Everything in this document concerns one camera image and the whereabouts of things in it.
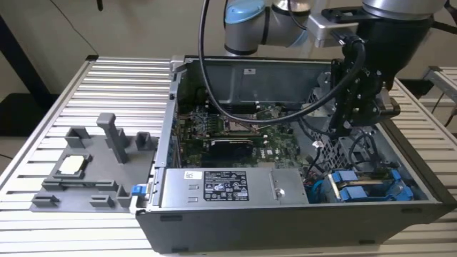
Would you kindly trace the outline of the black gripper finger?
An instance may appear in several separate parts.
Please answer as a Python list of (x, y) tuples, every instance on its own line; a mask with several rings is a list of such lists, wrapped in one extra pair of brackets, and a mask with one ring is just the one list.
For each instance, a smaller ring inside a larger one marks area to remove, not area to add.
[(381, 107), (377, 95), (383, 88), (380, 70), (364, 70), (355, 81), (355, 98), (352, 102), (352, 126), (372, 126), (381, 120)]
[[(332, 60), (331, 82), (332, 88), (340, 83), (349, 69), (345, 67), (341, 59)], [(347, 87), (339, 92), (335, 97), (335, 113), (331, 119), (331, 137), (345, 137), (351, 134), (351, 128), (345, 127), (347, 119), (351, 117), (349, 108), (353, 107), (355, 92), (357, 89), (356, 79), (352, 79)]]

